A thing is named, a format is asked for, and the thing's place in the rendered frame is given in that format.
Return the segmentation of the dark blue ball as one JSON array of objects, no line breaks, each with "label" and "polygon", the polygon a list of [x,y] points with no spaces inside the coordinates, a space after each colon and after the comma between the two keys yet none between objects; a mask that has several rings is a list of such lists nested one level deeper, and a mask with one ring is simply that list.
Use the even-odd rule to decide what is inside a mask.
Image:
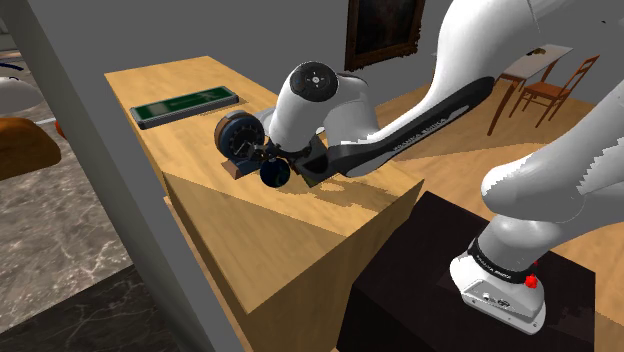
[{"label": "dark blue ball", "polygon": [[291,170],[288,163],[280,158],[264,161],[260,167],[262,182],[271,188],[279,188],[288,183]]}]

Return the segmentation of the blue round clock, brown base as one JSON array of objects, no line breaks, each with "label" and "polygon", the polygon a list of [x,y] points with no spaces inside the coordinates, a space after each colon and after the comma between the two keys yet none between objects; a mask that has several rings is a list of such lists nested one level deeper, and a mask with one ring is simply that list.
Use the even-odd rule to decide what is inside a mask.
[{"label": "blue round clock, brown base", "polygon": [[239,179],[258,170],[264,160],[265,132],[252,114],[236,110],[226,114],[214,132],[217,150],[227,158],[223,168]]}]

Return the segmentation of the light wooden desk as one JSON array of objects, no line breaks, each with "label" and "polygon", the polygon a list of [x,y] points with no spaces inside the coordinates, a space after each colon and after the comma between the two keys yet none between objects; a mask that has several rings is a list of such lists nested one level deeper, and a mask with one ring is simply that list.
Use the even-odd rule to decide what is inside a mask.
[{"label": "light wooden desk", "polygon": [[136,136],[187,243],[253,352],[331,352],[351,286],[410,215],[423,180],[396,163],[281,188],[234,179],[214,111]]}]

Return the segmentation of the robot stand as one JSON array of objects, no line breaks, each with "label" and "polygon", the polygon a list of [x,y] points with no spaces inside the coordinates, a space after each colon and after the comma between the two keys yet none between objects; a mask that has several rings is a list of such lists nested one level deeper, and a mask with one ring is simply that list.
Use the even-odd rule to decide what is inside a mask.
[{"label": "robot stand", "polygon": [[536,334],[462,301],[449,265],[487,224],[425,192],[352,285],[339,352],[594,352],[595,274],[556,253],[538,261],[547,312]]}]

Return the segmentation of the brown rounded object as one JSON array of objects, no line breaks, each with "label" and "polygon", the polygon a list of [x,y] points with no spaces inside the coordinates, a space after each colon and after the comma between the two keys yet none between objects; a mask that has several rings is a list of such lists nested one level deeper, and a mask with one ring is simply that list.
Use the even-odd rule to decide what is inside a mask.
[{"label": "brown rounded object", "polygon": [[57,164],[61,151],[38,125],[26,118],[0,118],[0,181]]}]

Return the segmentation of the white rounded object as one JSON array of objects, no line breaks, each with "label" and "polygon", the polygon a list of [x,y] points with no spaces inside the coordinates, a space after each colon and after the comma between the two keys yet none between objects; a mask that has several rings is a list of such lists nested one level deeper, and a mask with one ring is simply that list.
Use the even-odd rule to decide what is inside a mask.
[{"label": "white rounded object", "polygon": [[27,110],[43,100],[43,95],[31,84],[15,77],[0,77],[0,114]]}]

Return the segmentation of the brown wooden chair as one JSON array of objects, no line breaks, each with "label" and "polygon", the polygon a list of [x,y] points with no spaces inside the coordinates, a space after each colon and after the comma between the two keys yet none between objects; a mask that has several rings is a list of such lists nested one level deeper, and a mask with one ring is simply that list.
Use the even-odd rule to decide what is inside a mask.
[{"label": "brown wooden chair", "polygon": [[549,116],[548,120],[551,121],[562,104],[568,99],[579,82],[585,77],[599,58],[599,55],[595,55],[584,60],[563,86],[553,85],[545,81],[544,78],[552,70],[551,67],[548,67],[542,80],[522,89],[509,117],[513,116],[520,103],[524,101],[522,111],[525,111],[530,104],[537,104],[545,107],[535,127],[539,127],[547,116]]}]

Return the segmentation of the white-topped wooden table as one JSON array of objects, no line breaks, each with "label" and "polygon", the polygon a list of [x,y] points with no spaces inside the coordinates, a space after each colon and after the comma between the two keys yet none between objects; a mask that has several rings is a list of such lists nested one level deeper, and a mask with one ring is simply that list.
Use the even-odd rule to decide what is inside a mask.
[{"label": "white-topped wooden table", "polygon": [[496,81],[499,81],[500,79],[510,81],[510,86],[508,87],[494,114],[487,132],[488,136],[492,135],[499,117],[512,94],[516,90],[522,89],[526,81],[540,71],[544,71],[541,78],[541,81],[544,82],[558,60],[570,51],[572,51],[572,48],[554,44],[545,44],[516,60],[496,78]]}]

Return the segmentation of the green tablet with dark frame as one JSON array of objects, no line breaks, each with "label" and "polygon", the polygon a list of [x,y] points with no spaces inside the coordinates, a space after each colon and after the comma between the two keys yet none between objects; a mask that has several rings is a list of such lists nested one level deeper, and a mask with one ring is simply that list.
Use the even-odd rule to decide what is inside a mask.
[{"label": "green tablet with dark frame", "polygon": [[145,130],[238,102],[239,96],[236,93],[225,86],[218,86],[132,107],[130,114],[138,127]]}]

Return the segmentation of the dark framed wall picture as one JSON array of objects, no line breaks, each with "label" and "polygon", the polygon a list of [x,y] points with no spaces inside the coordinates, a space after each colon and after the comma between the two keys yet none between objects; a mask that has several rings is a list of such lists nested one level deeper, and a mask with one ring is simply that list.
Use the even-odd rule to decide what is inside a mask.
[{"label": "dark framed wall picture", "polygon": [[348,0],[344,69],[418,52],[426,0]]}]

